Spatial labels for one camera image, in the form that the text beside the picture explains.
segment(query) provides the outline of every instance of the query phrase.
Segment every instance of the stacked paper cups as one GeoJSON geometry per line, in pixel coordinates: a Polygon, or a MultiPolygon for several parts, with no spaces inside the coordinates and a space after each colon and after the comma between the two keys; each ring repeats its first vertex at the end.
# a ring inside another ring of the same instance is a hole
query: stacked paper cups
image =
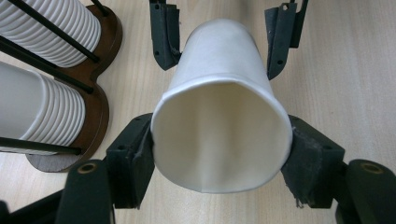
{"type": "MultiPolygon", "coordinates": [[[[89,51],[99,42],[101,26],[78,0],[24,0],[89,51]]],[[[60,67],[72,67],[87,57],[38,21],[0,1],[0,35],[60,67]]]]}
{"type": "Polygon", "coordinates": [[[69,146],[78,136],[85,119],[85,105],[76,90],[6,63],[0,63],[0,90],[0,136],[59,146],[69,146]]]}

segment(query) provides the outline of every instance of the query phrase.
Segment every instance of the wooden table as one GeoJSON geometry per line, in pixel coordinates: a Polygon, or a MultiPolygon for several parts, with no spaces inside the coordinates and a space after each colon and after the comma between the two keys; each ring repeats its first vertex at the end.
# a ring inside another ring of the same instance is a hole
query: wooden table
{"type": "MultiPolygon", "coordinates": [[[[266,63],[263,12],[284,1],[169,1],[181,9],[181,48],[191,31],[215,18],[246,25],[266,63]]],[[[103,0],[120,18],[120,53],[99,77],[110,106],[107,147],[134,117],[152,112],[175,73],[154,61],[149,1],[103,0]]],[[[396,5],[392,0],[310,1],[298,49],[271,81],[289,114],[346,149],[345,161],[377,161],[396,172],[396,5]]],[[[29,66],[1,54],[2,62],[29,66]]],[[[64,187],[66,174],[37,171],[24,155],[0,154],[0,199],[15,211],[64,187]]],[[[155,170],[140,210],[117,210],[117,223],[334,223],[334,208],[296,208],[282,174],[248,192],[210,195],[183,189],[155,170]]]]}

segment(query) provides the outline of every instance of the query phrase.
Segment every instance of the black bracket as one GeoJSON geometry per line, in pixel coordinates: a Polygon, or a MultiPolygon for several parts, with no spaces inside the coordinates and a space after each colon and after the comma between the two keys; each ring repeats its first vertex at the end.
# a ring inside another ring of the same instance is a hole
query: black bracket
{"type": "Polygon", "coordinates": [[[293,142],[282,167],[297,205],[330,208],[339,224],[395,223],[396,176],[374,161],[343,162],[345,150],[301,119],[290,116],[293,142]]]}
{"type": "Polygon", "coordinates": [[[108,180],[106,164],[102,161],[85,161],[73,166],[67,176],[54,223],[114,223],[108,180]]]}
{"type": "Polygon", "coordinates": [[[149,0],[151,39],[155,61],[163,69],[178,64],[181,57],[179,9],[165,0],[149,0]]]}
{"type": "Polygon", "coordinates": [[[152,114],[133,119],[106,152],[106,167],[116,208],[139,208],[154,171],[152,114]]]}
{"type": "Polygon", "coordinates": [[[268,39],[267,76],[271,80],[285,68],[289,48],[300,44],[308,0],[303,0],[301,10],[290,0],[280,7],[265,10],[265,25],[268,39]]]}

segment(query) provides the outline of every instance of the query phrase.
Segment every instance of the brown wooden base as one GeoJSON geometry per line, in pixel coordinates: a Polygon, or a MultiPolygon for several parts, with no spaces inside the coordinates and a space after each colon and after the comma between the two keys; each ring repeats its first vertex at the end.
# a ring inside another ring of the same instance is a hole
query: brown wooden base
{"type": "Polygon", "coordinates": [[[81,148],[82,152],[80,155],[26,155],[28,161],[37,170],[43,172],[66,171],[76,162],[87,160],[93,155],[97,148],[99,148],[106,134],[109,118],[108,102],[105,93],[100,86],[96,84],[96,80],[117,56],[122,42],[122,26],[116,14],[109,8],[106,8],[109,12],[109,15],[106,17],[103,17],[96,6],[88,6],[87,9],[101,23],[101,37],[93,52],[100,58],[100,61],[94,63],[87,59],[74,67],[57,68],[70,77],[93,87],[93,92],[88,94],[68,83],[64,83],[76,89],[85,102],[86,114],[84,124],[78,137],[72,145],[70,145],[70,147],[81,148]]]}

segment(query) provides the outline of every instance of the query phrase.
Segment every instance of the paper cup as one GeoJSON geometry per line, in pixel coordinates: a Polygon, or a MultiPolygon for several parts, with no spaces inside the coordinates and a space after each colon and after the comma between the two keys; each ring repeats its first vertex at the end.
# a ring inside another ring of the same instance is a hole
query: paper cup
{"type": "Polygon", "coordinates": [[[62,39],[59,36],[55,36],[48,44],[37,49],[36,53],[48,58],[50,55],[54,55],[54,52],[59,50],[59,48],[66,49],[62,39]]]}
{"type": "Polygon", "coordinates": [[[65,29],[66,25],[68,25],[70,23],[70,21],[72,21],[74,18],[73,16],[75,15],[75,11],[74,11],[74,1],[67,1],[67,7],[65,7],[66,9],[66,14],[64,15],[64,17],[61,17],[61,20],[59,21],[59,28],[64,30],[66,33],[68,33],[68,30],[65,29]]]}
{"type": "Polygon", "coordinates": [[[87,46],[85,37],[89,36],[89,32],[93,32],[94,24],[93,24],[93,18],[89,17],[86,15],[85,17],[85,27],[84,29],[79,32],[78,36],[75,38],[79,43],[81,43],[84,46],[87,46]]]}
{"type": "Polygon", "coordinates": [[[15,41],[18,44],[24,44],[31,39],[37,38],[40,34],[42,34],[46,27],[42,26],[40,23],[29,22],[32,25],[25,31],[21,32],[20,34],[16,34],[12,36],[10,40],[15,41]]]}
{"type": "Polygon", "coordinates": [[[53,100],[53,106],[51,106],[51,113],[49,114],[48,121],[45,123],[43,122],[39,127],[39,131],[37,131],[33,136],[35,137],[36,142],[46,143],[44,139],[46,139],[46,137],[51,134],[52,127],[54,127],[55,122],[57,121],[59,109],[61,107],[61,96],[57,90],[58,87],[55,85],[51,85],[51,87],[54,90],[54,95],[51,99],[53,100]]]}
{"type": "Polygon", "coordinates": [[[31,28],[32,24],[33,24],[32,22],[27,20],[26,22],[20,24],[18,28],[3,32],[3,34],[6,36],[10,36],[10,38],[14,38],[16,35],[22,34],[25,31],[27,31],[29,28],[31,28]]]}
{"type": "Polygon", "coordinates": [[[73,102],[73,96],[71,92],[68,89],[65,89],[66,92],[66,103],[68,104],[67,110],[65,110],[65,124],[62,125],[62,129],[60,130],[59,133],[56,133],[56,139],[53,141],[53,144],[55,145],[61,145],[62,144],[62,139],[68,137],[70,134],[70,130],[73,127],[74,121],[73,121],[73,116],[76,115],[75,112],[75,105],[73,102]]]}
{"type": "Polygon", "coordinates": [[[49,105],[40,75],[0,62],[0,136],[23,139],[34,132],[49,105]]]}
{"type": "Polygon", "coordinates": [[[193,31],[151,131],[160,172],[206,193],[267,183],[289,156],[292,138],[252,36],[229,20],[193,31]]]}
{"type": "Polygon", "coordinates": [[[41,29],[41,31],[42,32],[37,37],[32,38],[30,40],[26,40],[26,41],[23,42],[23,45],[26,48],[28,48],[30,51],[36,52],[36,51],[40,50],[39,46],[46,47],[46,45],[47,45],[47,48],[48,48],[48,43],[52,39],[57,37],[54,33],[52,33],[48,29],[41,29]]]}
{"type": "Polygon", "coordinates": [[[33,141],[33,142],[39,142],[38,139],[43,139],[45,137],[45,135],[47,133],[44,133],[44,128],[46,127],[46,125],[48,124],[48,122],[50,121],[50,117],[52,115],[52,111],[54,109],[54,105],[55,105],[55,92],[53,87],[49,84],[49,78],[47,77],[43,77],[46,87],[49,90],[49,104],[46,107],[46,111],[45,111],[45,116],[43,118],[43,120],[40,122],[39,126],[35,129],[34,132],[32,133],[27,133],[25,134],[22,139],[23,140],[28,140],[28,141],[33,141]]]}
{"type": "Polygon", "coordinates": [[[58,113],[55,115],[55,121],[52,125],[48,125],[50,127],[48,134],[41,140],[42,143],[53,144],[53,140],[56,138],[56,134],[58,130],[61,130],[63,125],[62,121],[65,117],[65,109],[68,106],[65,98],[65,91],[58,83],[55,83],[55,87],[59,94],[59,109],[58,113]]]}
{"type": "Polygon", "coordinates": [[[68,1],[51,1],[54,2],[54,8],[46,10],[45,13],[47,13],[47,18],[49,18],[50,21],[52,21],[53,24],[59,27],[59,24],[57,20],[60,18],[64,18],[64,14],[62,14],[63,8],[67,7],[67,2],[68,1]]]}
{"type": "Polygon", "coordinates": [[[82,99],[81,95],[78,94],[76,90],[73,90],[75,92],[74,96],[77,98],[78,102],[78,116],[77,116],[77,122],[74,125],[71,137],[68,138],[65,142],[67,146],[73,143],[73,141],[77,138],[79,132],[81,131],[81,128],[84,124],[85,120],[85,103],[84,100],[82,99]]]}
{"type": "Polygon", "coordinates": [[[28,15],[21,15],[20,17],[18,17],[17,19],[15,19],[14,21],[10,21],[7,24],[7,30],[4,32],[5,35],[12,35],[14,34],[13,31],[14,30],[18,30],[19,27],[21,27],[23,24],[25,24],[27,21],[29,21],[29,16],[28,15]]]}
{"type": "Polygon", "coordinates": [[[7,29],[7,25],[21,17],[23,12],[18,11],[13,5],[1,12],[0,28],[7,29]]]}
{"type": "Polygon", "coordinates": [[[100,26],[100,22],[98,19],[96,19],[95,17],[93,17],[92,19],[94,23],[94,26],[92,28],[93,31],[89,33],[86,43],[87,49],[94,51],[99,43],[100,36],[102,34],[102,27],[100,26]]]}
{"type": "Polygon", "coordinates": [[[76,1],[71,1],[70,6],[69,6],[70,11],[70,19],[68,21],[64,21],[61,23],[60,26],[64,27],[64,31],[68,34],[71,34],[71,32],[76,29],[77,26],[77,21],[78,18],[80,17],[80,12],[78,10],[78,2],[76,1]]]}

